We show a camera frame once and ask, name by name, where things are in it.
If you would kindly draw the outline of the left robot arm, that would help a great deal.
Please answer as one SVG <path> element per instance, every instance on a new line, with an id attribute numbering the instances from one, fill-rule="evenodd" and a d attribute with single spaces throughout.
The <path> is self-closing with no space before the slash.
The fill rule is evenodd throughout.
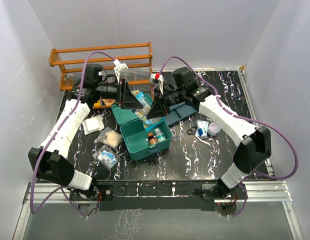
<path id="1" fill-rule="evenodd" d="M 93 178 L 76 170 L 67 158 L 77 130 L 98 100 L 115 100 L 123 109 L 142 107 L 129 90 L 128 84 L 120 77 L 128 66 L 118 60 L 113 63 L 116 78 L 114 84 L 103 82 L 100 65 L 84 65 L 81 78 L 69 92 L 64 110 L 53 129 L 39 147 L 32 147 L 28 152 L 33 169 L 33 182 L 39 179 L 62 187 L 79 189 L 88 200 L 98 195 L 99 188 L 93 184 Z"/>

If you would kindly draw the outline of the blue-white swab bag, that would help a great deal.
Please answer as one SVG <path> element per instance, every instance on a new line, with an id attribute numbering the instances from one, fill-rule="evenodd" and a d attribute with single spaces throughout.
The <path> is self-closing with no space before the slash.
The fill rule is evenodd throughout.
<path id="1" fill-rule="evenodd" d="M 144 129 L 149 131 L 158 125 L 163 120 L 163 118 L 155 117 L 147 119 L 147 114 L 151 110 L 151 105 L 146 101 L 147 99 L 142 92 L 138 93 L 135 97 L 142 104 L 143 108 L 133 109 L 132 112 L 142 121 Z"/>

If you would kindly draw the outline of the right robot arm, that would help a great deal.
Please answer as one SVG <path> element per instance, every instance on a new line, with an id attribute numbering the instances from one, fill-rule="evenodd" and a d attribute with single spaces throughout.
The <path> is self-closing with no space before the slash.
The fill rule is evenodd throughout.
<path id="1" fill-rule="evenodd" d="M 150 75 L 154 100 L 147 118 L 164 117 L 171 106 L 184 102 L 216 123 L 237 147 L 232 165 L 213 188 L 217 196 L 228 199 L 235 194 L 236 186 L 271 156 L 271 132 L 265 126 L 258 128 L 241 119 L 206 85 L 199 85 L 191 69 L 181 67 L 172 74 L 176 87 L 170 85 L 168 89 L 164 88 L 160 73 Z"/>

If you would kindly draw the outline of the white bottle green label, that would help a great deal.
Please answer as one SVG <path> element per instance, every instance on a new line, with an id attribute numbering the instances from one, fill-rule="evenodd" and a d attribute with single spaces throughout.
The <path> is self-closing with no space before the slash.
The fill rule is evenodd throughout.
<path id="1" fill-rule="evenodd" d="M 159 128 L 156 128 L 156 129 L 154 130 L 154 132 L 155 132 L 155 136 L 156 136 L 156 138 L 157 138 L 157 141 L 158 141 L 159 143 L 166 140 L 166 137 L 165 137 L 164 133 L 163 133 Z"/>

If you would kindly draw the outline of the brown bottle orange cap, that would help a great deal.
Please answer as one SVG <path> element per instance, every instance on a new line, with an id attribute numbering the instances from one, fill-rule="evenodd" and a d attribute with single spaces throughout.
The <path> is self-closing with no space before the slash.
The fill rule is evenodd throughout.
<path id="1" fill-rule="evenodd" d="M 156 136 L 151 132 L 147 134 L 147 139 L 150 146 L 153 146 L 158 143 Z"/>

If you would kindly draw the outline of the bag of cotton balls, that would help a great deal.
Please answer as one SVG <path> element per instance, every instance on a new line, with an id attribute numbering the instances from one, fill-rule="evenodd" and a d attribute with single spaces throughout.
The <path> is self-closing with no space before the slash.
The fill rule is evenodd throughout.
<path id="1" fill-rule="evenodd" d="M 107 126 L 98 135 L 97 141 L 113 149 L 116 149 L 119 146 L 119 144 L 123 141 L 123 136 Z"/>

